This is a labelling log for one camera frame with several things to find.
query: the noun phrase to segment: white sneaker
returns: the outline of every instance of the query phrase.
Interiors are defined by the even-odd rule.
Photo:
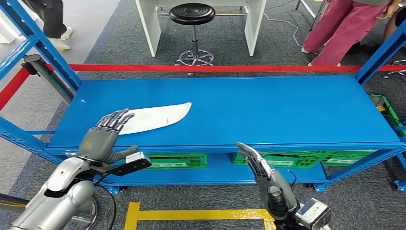
[[[309,51],[305,50],[305,48],[303,48],[303,47],[302,47],[302,50],[301,50],[301,52],[302,52],[302,53],[305,53],[305,54],[308,54],[308,53],[310,53]]]
[[[70,49],[70,46],[63,44],[61,42],[61,39],[51,38],[51,37],[49,37],[48,39],[55,46],[55,48],[57,50],[69,50]]]
[[[66,27],[66,31],[62,34],[61,40],[62,41],[68,40],[72,32],[73,32],[72,27]]]

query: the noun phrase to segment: blue table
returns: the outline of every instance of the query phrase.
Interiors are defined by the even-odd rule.
[[[76,153],[89,127],[115,110],[185,102],[192,108],[180,122],[120,136],[115,150],[208,153],[208,168],[110,176],[114,186],[252,184],[249,168],[231,163],[236,141],[261,151],[383,150],[377,154],[385,158],[404,148],[353,76],[285,76],[83,81],[45,150]],[[292,170],[299,183],[318,184],[319,191],[332,183],[320,163],[280,170],[288,181]]]

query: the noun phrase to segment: pink pants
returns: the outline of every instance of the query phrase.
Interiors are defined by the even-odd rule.
[[[336,66],[351,46],[370,31],[387,4],[371,6],[352,0],[331,0],[324,15],[307,36],[303,48],[315,52],[327,43],[313,66]]]

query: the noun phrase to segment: gray pants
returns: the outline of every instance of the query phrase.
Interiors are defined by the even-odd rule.
[[[63,24],[62,0],[23,0],[44,21],[44,34],[51,38],[61,38],[66,32]]]

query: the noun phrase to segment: person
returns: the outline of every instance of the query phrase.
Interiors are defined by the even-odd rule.
[[[370,31],[376,20],[393,14],[401,0],[327,0],[326,11],[303,43],[302,52],[320,54],[309,66],[339,66],[351,46]]]
[[[406,19],[406,6],[403,6],[395,11],[392,17],[389,19],[388,23],[386,24],[385,30],[383,31],[383,40],[386,41],[389,36],[402,24],[402,22]],[[380,44],[363,44],[358,42],[354,44],[351,49],[347,52],[348,55],[357,54],[361,51],[372,55],[379,49]]]
[[[44,21],[43,32],[58,50],[69,50],[70,46],[61,42],[73,32],[63,24],[62,0],[23,0],[23,2]]]

